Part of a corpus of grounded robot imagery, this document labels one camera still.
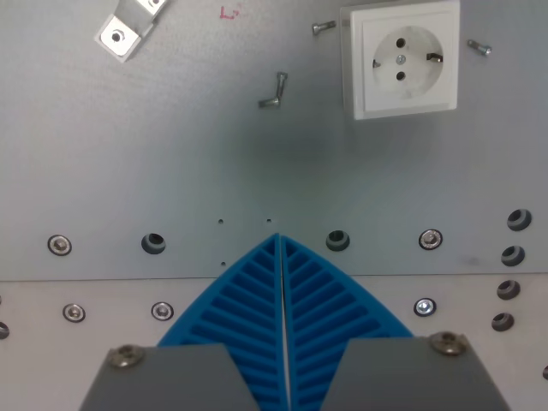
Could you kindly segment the blue fin-ray gripper finger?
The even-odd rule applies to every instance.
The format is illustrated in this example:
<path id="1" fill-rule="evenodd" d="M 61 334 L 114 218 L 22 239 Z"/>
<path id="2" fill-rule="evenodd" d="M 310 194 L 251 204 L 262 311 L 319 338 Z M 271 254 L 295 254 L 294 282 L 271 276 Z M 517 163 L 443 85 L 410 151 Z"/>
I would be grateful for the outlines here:
<path id="1" fill-rule="evenodd" d="M 507 410 L 469 340 L 414 335 L 353 278 L 281 240 L 293 410 Z"/>
<path id="2" fill-rule="evenodd" d="M 109 351 L 83 410 L 286 410 L 280 238 L 217 278 L 154 347 Z"/>

